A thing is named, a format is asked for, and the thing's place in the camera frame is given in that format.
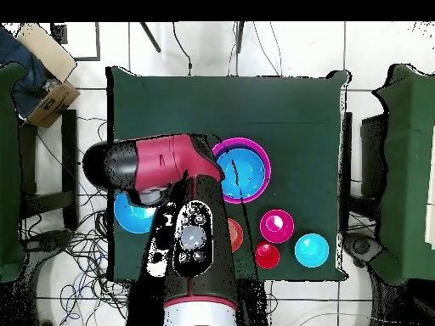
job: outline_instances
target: small blue bowl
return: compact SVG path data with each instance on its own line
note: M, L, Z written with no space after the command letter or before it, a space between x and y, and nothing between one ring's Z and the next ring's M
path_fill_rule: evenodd
M115 199L115 218L120 226L129 233L148 233L155 208L144 208L128 204L128 197L119 193Z
M232 149L221 154L217 164L225 174L225 179L221 182L223 194L229 198L249 198L264 184L264 164L260 156L253 151Z
M303 235L295 245L295 256L305 267L323 265L330 253L327 241L316 233Z

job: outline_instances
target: small red bowl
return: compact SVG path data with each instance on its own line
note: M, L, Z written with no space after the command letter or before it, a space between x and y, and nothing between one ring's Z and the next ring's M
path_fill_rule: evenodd
M284 210L270 210L260 221L260 232L269 242L281 244L293 234L295 224L290 214Z
M235 252L243 243L243 230L241 225L232 218L228 218L229 238L231 239L231 250Z
M255 261L263 269L271 269L280 262L280 252L267 241L262 241L255 250Z

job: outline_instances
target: magenta bowl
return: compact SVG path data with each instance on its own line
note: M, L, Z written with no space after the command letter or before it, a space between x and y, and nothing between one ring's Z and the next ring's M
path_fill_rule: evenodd
M290 214L284 210L270 210L260 221L262 236L273 244L286 242L293 234L295 224Z
M266 151L264 151L258 143L250 140L249 138L228 138L226 140L223 140L221 143L218 143L213 148L213 155L215 159L218 160L222 155L224 155L224 153L228 153L229 151L236 149L250 150L260 158L264 165L264 181L255 194L247 196L245 198L232 198L227 196L226 194L223 194L223 199L229 204L240 204L242 200L244 203L255 200L264 192L264 190L268 186L271 174L270 161L268 159Z

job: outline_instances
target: red cup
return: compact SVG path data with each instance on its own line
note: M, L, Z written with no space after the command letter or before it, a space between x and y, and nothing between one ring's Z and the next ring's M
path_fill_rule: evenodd
M231 239L231 250L235 252L243 242L243 230L241 225L232 218L228 218L229 238Z
M255 250L255 261L263 269L271 269L280 262L280 252L267 241L262 241Z

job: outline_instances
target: black cable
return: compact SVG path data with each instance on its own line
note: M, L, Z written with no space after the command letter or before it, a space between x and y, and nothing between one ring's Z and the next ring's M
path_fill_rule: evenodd
M349 216L353 217L356 221L360 222L363 225L362 228L367 228L371 233L373 233L373 235L375 235L375 232L371 228L369 228L369 226L374 226L374 225L366 225L361 220L359 220L356 216L354 216L352 214L349 214Z
M280 53L280 71L281 71L281 76L282 76L282 58L281 58L281 49L280 49L280 45L278 44L278 40L276 40L276 35L275 35L274 27L272 26L272 21L269 21L269 23L270 23L270 28L272 29L272 33L274 34L274 38L275 38L275 42L276 42L276 46L278 47L278 52Z
M280 75L280 73L275 69L274 64L272 64L272 61L270 61L270 59L268 58L268 55L264 52L263 49L263 45L262 42L260 41L260 37L258 36L258 32L257 32L257 27L255 26L255 21L252 21L252 24L254 24L254 29L255 29L255 33L257 34L257 39L258 39L258 43L260 44L260 48L262 49L264 56L266 57L266 59L268 60L268 62L272 65L272 67L274 68L276 75Z
M190 62L190 56L184 51L183 47L180 44L180 41L177 38L177 33L175 32L175 22L172 22L172 28L173 28L173 35L175 36L175 40L177 40L179 47L181 48L181 51L183 51L184 55L186 55L187 59L189 59L189 74L190 76L190 70L192 69L192 63Z
M101 299L99 300L99 303L97 304L97 306L93 309L93 312L91 313L91 315L89 315L88 319L86 320L85 326L88 326L88 321L89 319L92 317L92 315L94 315L94 313L99 309L99 306L101 305Z
M90 117L90 118L86 118L86 117L80 117L78 116L77 119L82 119L82 120L86 120L86 121L91 121L91 120L101 120L101 121L107 121L106 119L101 119L100 117Z
M41 223L41 221L42 221L42 216L41 216L40 214L37 214L37 216L38 216L37 222L35 222L33 225L31 225L31 226L29 227L29 229L27 230L27 234L28 234L28 237L29 237L29 238L31 238L31 230L32 230L32 229L33 229L37 224Z
M98 133L98 135L99 135L99 129L100 129L104 124L106 124L106 123L107 123L107 121L103 122L103 123L99 126L99 128L97 129L97 133Z
M235 75L239 76L239 52L237 49L235 49Z
M360 217L360 218L362 218L362 217L367 218L367 216L355 215L355 214L352 214L352 216L353 216L353 217Z
M76 179L77 183L80 185L80 187L83 189L83 191L85 192L85 194L87 196L89 196L88 192L86 191L86 189L83 187L83 185L81 185L78 181L78 179L66 168L66 166L64 166L64 164L62 164L58 158L56 156L54 156L54 154L51 152L51 150L48 148L48 146L44 143L44 141L42 140L42 138L39 136L39 134L37 133L37 136L39 137L39 139L41 140L42 144L45 146L45 149L47 149L47 151L54 157L54 159L60 163L60 165L74 178Z
M235 39L235 31L234 31L235 23L236 23L236 21L233 23L233 34L234 34L234 39ZM231 59L233 58L233 51L234 51L235 45L237 45L237 44L234 43L233 48L231 49L231 54L229 55L228 74L227 74L227 76L229 76L229 68L230 68L230 66L231 66Z
M81 204L79 207L82 207L82 206L86 205L88 202L91 201L91 198L93 198L94 196L97 196L97 195L101 195L101 196L103 196L105 199L107 199L107 196L104 195L104 194L101 194L101 191L102 191L102 190L99 190L99 191L97 191L95 194L90 194L90 195L88 196L88 199L86 200L86 202L85 202L84 204Z
M276 298L276 296L273 295L273 294L268 294L268 295L269 295L269 296L272 296L272 297L274 298L274 300L276 301L276 305L275 305L275 307L274 307L273 310L270 310L269 312L266 312L266 315L270 315L270 314L273 313L273 312L276 310L276 308L278 307L278 299Z
M375 226L375 224L369 224L369 225L367 225L367 226L353 226L353 227L349 227L349 228L347 228L347 230L349 231L349 230L360 230L360 229L362 229L362 228L371 228L371 227L374 227Z
M92 215L93 214L88 214L81 222L85 222ZM102 261L107 260L107 251L101 247L99 242L107 242L106 211L96 211L95 215L95 227L89 230L87 234L78 233L65 251L74 258L83 273L81 283L84 284L84 286L82 285L80 289L76 291L77 297L82 297L83 289L90 289L94 298L100 299L101 302L114 307L120 315L126 319L125 315L122 313L122 308L127 306L128 289L123 283L112 283L107 280L105 278L105 269L102 268ZM88 264L86 268L83 267L80 259L87 260ZM116 285L121 287L120 294L115 294Z

